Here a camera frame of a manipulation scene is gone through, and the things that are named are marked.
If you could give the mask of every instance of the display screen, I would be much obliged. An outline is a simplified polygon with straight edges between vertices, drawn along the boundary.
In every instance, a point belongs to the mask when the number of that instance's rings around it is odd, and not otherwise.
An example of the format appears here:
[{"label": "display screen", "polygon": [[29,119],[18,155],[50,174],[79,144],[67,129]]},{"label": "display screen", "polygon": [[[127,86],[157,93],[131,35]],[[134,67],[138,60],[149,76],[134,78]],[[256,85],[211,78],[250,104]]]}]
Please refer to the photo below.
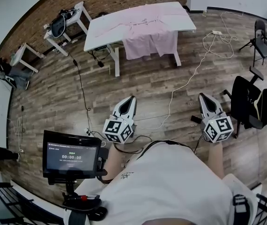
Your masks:
[{"label": "display screen", "polygon": [[82,147],[47,143],[47,169],[92,171],[96,157],[96,147]]}]

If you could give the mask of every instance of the wooden floor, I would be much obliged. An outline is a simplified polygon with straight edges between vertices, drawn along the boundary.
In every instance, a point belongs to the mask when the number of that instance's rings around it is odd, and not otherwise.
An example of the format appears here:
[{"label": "wooden floor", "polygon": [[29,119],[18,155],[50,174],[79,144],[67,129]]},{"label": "wooden floor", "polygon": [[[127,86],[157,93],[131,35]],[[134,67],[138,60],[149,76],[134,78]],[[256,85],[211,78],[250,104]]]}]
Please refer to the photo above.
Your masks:
[{"label": "wooden floor", "polygon": [[[188,86],[174,93],[171,104],[171,116],[157,130],[141,130],[140,128],[157,128],[168,114],[168,103],[171,91],[186,84],[194,73],[205,49],[202,38],[211,30],[219,30],[229,35],[220,18],[220,11],[209,10],[207,17],[202,14],[191,14],[190,17],[197,31],[181,32],[178,35],[178,53],[182,67],[175,67],[170,56],[126,60],[125,50],[120,51],[120,77],[114,76],[113,60],[105,59],[104,68],[99,68],[96,61],[83,51],[84,39],[74,45],[68,45],[74,58],[79,62],[93,130],[101,132],[104,121],[111,114],[115,104],[121,99],[135,95],[138,100],[135,123],[137,135],[149,135],[153,140],[172,139],[195,147],[200,136],[200,127],[190,121],[191,115],[200,115],[197,97],[200,92],[213,95],[218,99],[225,111],[230,109],[229,98],[223,96],[224,89],[231,91],[234,79],[241,75],[251,79],[249,66],[252,65],[253,48],[238,49],[254,36],[255,17],[224,14],[224,20],[233,36],[238,41],[232,41],[235,52],[231,59],[222,59],[213,54],[207,54],[195,77]],[[208,48],[213,40],[210,35],[205,40]],[[211,50],[222,56],[229,57],[231,49],[217,37]],[[103,58],[106,52],[99,52]],[[51,52],[44,60],[36,63],[38,74],[31,78],[27,91],[14,91],[11,103],[10,119],[15,123],[21,114],[21,104],[24,105],[21,161],[6,161],[1,163],[5,179],[13,179],[27,190],[51,202],[62,202],[61,192],[64,186],[49,186],[42,174],[42,140],[45,129],[84,135],[87,125],[79,76],[70,56]],[[265,80],[257,81],[260,88],[267,88],[267,60],[264,66],[256,62],[256,68],[265,76]],[[127,145],[127,149],[142,146],[147,138],[139,139],[135,145]],[[233,173],[243,183],[251,187],[258,182],[263,184],[263,194],[267,196],[267,126],[262,130],[241,127],[238,139],[230,138],[223,143],[224,166],[226,173]],[[9,148],[18,150],[18,137],[14,134],[13,124],[9,126]],[[197,155],[203,161],[208,157],[208,144],[201,141]]]}]

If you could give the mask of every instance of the black chair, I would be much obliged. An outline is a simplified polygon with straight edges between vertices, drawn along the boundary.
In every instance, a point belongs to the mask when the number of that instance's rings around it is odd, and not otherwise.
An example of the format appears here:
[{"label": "black chair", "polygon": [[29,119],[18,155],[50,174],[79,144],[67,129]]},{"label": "black chair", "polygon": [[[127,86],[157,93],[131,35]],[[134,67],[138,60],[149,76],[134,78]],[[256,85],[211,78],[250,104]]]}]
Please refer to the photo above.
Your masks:
[{"label": "black chair", "polygon": [[[257,36],[257,31],[261,30],[262,37]],[[240,51],[246,46],[254,46],[254,57],[253,57],[253,66],[255,61],[267,58],[267,41],[266,41],[267,33],[266,26],[264,21],[256,20],[254,25],[254,38],[250,39],[250,42],[240,48]],[[255,60],[255,51],[258,51],[261,55],[260,59]]]},{"label": "black chair", "polygon": [[264,80],[264,76],[254,67],[250,67],[250,71],[254,74],[251,81],[237,76],[233,87],[232,94],[227,90],[223,93],[231,99],[231,116],[237,120],[238,137],[240,124],[242,123],[246,129],[257,128],[262,129],[267,125],[267,89],[262,91],[254,85],[259,78]]}]

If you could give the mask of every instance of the seated person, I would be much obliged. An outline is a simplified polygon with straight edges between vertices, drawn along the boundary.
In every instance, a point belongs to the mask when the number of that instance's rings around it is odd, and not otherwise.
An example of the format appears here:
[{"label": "seated person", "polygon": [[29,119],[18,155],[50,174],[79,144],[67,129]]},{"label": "seated person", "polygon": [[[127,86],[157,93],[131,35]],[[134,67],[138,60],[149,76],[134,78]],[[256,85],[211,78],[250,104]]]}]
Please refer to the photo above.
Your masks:
[{"label": "seated person", "polygon": [[6,59],[0,58],[0,77],[9,76],[16,82],[17,88],[27,90],[29,87],[29,78],[32,73],[25,73],[17,68],[12,67]]},{"label": "seated person", "polygon": [[[75,190],[78,195],[100,195],[106,217],[75,222],[76,216],[67,210],[65,225],[232,225],[233,196],[238,194],[248,199],[252,208],[248,217],[254,219],[254,193],[232,174],[224,177],[222,144],[210,146],[208,165],[190,148],[161,141],[146,145],[124,169],[123,154],[111,146],[104,165],[108,174],[103,177],[104,182],[112,180],[110,184],[86,179]],[[243,220],[238,224],[251,222]]]}]

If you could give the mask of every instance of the pink garment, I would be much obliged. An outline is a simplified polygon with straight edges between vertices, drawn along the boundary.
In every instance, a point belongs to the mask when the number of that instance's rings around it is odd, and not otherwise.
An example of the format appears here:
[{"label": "pink garment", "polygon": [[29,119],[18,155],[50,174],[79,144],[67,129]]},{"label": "pink garment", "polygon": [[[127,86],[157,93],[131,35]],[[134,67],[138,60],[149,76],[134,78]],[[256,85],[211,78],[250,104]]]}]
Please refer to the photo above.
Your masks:
[{"label": "pink garment", "polygon": [[96,37],[112,30],[118,26],[128,26],[123,44],[128,60],[140,58],[158,53],[172,54],[177,51],[177,31],[170,31],[168,25],[161,18],[167,15],[187,15],[186,11],[178,8],[158,7],[153,5],[143,5],[125,10],[126,13],[116,21],[116,25],[111,24],[111,28],[102,31]]}]

